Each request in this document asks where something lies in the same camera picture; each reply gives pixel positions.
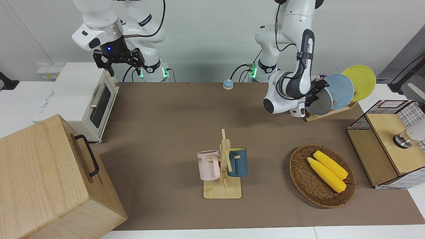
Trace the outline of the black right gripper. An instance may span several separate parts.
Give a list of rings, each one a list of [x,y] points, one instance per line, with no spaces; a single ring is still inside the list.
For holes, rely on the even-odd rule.
[[[139,48],[128,49],[124,36],[100,45],[100,49],[94,50],[94,61],[99,69],[104,69],[111,77],[115,76],[112,69],[113,63],[129,63],[131,67],[135,68],[138,75],[141,74],[141,68],[145,63],[144,57]]]

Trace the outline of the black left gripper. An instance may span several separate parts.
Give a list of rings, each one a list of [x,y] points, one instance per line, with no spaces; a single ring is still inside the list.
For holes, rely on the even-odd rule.
[[[330,99],[331,93],[327,87],[328,82],[325,80],[325,78],[317,78],[313,80],[311,91],[305,95],[305,107],[310,107],[310,105],[318,99]]]

